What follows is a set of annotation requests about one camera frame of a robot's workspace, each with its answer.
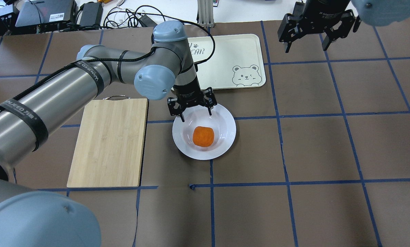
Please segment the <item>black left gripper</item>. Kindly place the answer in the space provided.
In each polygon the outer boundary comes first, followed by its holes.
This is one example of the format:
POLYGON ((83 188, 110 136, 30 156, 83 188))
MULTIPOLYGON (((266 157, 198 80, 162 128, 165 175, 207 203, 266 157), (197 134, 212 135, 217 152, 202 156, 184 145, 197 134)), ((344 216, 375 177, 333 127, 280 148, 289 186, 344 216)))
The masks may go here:
POLYGON ((216 106, 217 100, 211 87, 205 90, 190 86, 173 86, 176 97, 167 98, 167 106, 171 116, 179 116, 185 122, 184 111, 197 105, 206 107, 209 116, 212 116, 212 109, 216 106))

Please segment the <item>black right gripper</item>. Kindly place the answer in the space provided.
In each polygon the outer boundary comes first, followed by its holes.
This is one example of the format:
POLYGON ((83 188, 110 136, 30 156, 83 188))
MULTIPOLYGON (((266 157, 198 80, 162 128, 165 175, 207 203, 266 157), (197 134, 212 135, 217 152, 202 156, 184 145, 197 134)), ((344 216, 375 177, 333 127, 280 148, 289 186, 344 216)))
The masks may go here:
POLYGON ((322 42, 323 51, 327 51, 332 42, 346 38, 350 31, 354 33, 360 27, 360 17, 354 16, 347 9, 349 0, 307 0, 296 2, 292 13, 287 13, 278 28, 278 40, 286 43, 286 51, 292 43, 309 34, 325 33, 322 42))

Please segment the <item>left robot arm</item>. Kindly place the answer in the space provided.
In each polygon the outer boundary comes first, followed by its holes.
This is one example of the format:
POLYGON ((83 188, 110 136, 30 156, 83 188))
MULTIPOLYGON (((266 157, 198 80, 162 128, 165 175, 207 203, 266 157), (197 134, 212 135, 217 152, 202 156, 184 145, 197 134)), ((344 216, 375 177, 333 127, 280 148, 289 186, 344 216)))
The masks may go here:
POLYGON ((76 61, 0 104, 0 247, 100 247, 95 215, 67 196, 9 182, 9 173, 39 149, 70 117, 112 82, 133 84, 149 100, 167 97, 172 116, 197 105, 217 105, 213 90, 200 89, 184 22, 153 29, 151 50, 142 55, 85 45, 76 61))

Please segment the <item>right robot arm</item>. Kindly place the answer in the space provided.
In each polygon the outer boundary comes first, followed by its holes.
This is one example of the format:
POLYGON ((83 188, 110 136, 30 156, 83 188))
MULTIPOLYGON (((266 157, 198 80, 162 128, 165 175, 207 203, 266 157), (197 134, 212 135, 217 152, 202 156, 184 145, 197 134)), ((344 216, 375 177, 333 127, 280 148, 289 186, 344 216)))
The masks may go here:
POLYGON ((387 26, 410 17, 410 0, 307 0, 296 2, 292 13, 284 15, 278 28, 278 40, 286 44, 286 53, 294 41, 305 35, 326 36, 322 48, 357 32, 361 23, 387 26))

